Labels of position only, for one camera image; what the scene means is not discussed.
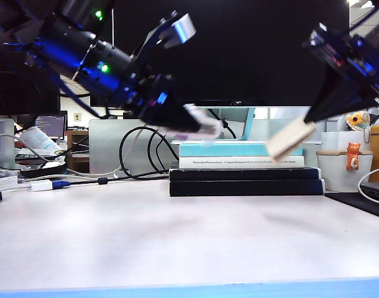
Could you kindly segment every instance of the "sunflower figurine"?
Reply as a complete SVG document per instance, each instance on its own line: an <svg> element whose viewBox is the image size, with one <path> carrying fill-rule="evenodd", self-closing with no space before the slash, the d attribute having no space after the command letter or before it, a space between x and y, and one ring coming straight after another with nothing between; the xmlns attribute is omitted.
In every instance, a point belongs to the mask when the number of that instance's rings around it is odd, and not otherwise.
<svg viewBox="0 0 379 298"><path fill-rule="evenodd" d="M345 120L352 130L364 131L369 128L370 116L366 111L347 113Z"/></svg>

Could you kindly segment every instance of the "wooden cabinet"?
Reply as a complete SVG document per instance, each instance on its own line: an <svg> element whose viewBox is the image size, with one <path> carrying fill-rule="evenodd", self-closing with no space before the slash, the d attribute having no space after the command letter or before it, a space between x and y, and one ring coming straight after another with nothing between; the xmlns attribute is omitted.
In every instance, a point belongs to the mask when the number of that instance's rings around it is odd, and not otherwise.
<svg viewBox="0 0 379 298"><path fill-rule="evenodd" d="M67 148L71 148L76 143L89 136L87 130L69 130L67 131ZM82 143L83 146L77 146L66 155L68 168L82 173L89 173L89 140Z"/></svg>

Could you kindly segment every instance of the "green led light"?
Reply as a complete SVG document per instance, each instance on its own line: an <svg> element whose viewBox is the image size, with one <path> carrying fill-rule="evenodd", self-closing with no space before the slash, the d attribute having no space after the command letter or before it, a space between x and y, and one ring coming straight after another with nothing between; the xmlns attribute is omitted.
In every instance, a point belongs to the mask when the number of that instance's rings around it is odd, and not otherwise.
<svg viewBox="0 0 379 298"><path fill-rule="evenodd" d="M103 73L108 72L108 70L109 70L108 65L103 65L103 66L101 67L101 71L102 71Z"/></svg>
<svg viewBox="0 0 379 298"><path fill-rule="evenodd" d="M96 11L96 13L94 13L96 15L96 17L98 18L102 18L103 17L103 12L102 11Z"/></svg>

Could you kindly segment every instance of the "wall outlet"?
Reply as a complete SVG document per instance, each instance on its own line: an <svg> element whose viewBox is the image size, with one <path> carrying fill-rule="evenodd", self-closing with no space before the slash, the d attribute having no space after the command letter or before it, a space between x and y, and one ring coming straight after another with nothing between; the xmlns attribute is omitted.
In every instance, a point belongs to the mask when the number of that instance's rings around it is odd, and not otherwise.
<svg viewBox="0 0 379 298"><path fill-rule="evenodd" d="M81 121L82 120L82 114L81 113L73 113L73 120L74 121Z"/></svg>

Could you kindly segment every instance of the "black mat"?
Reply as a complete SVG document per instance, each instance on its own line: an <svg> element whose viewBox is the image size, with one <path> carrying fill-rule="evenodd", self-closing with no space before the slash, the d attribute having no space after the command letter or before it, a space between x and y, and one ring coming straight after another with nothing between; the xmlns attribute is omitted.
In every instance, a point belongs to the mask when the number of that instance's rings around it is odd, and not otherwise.
<svg viewBox="0 0 379 298"><path fill-rule="evenodd" d="M335 201L339 201L341 203L379 216L379 204L364 198L357 192L329 193L325 194L325 196Z"/></svg>

